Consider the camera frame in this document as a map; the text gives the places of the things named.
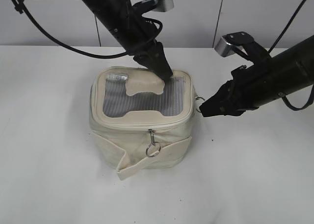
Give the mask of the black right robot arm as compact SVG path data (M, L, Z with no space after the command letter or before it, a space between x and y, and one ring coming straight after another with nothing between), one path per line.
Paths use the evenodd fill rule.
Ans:
M309 37L274 57L255 41L245 44L244 49L254 64L231 72L233 78L200 105L203 117L240 116L279 98L297 111L287 95L314 84L314 38Z

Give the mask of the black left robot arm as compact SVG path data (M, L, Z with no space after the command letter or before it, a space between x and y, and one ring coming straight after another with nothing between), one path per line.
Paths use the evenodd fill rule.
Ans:
M163 44L156 40L163 24L159 20L144 17L143 14L150 11L167 12L174 8L173 0L141 0L135 4L132 4L131 0L81 1L124 48L124 52L98 55L71 47L51 36L39 25L25 6L25 0L11 0L17 12L26 14L42 34L59 46L97 59L115 59L128 55L164 82L170 80L173 72L165 57Z

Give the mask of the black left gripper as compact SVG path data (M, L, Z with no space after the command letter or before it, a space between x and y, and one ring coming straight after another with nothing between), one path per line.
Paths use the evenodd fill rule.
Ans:
M173 75L164 48L156 37L162 30L162 22L143 17L142 14L153 10L154 3L112 3L107 6L107 29L125 52L109 55L108 59L126 55L146 67L163 81Z

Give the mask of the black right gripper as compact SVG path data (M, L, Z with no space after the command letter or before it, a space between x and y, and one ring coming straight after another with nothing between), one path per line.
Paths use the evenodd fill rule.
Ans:
M237 117L279 98L274 77L266 66L240 66L231 75L233 79L200 106L203 117Z

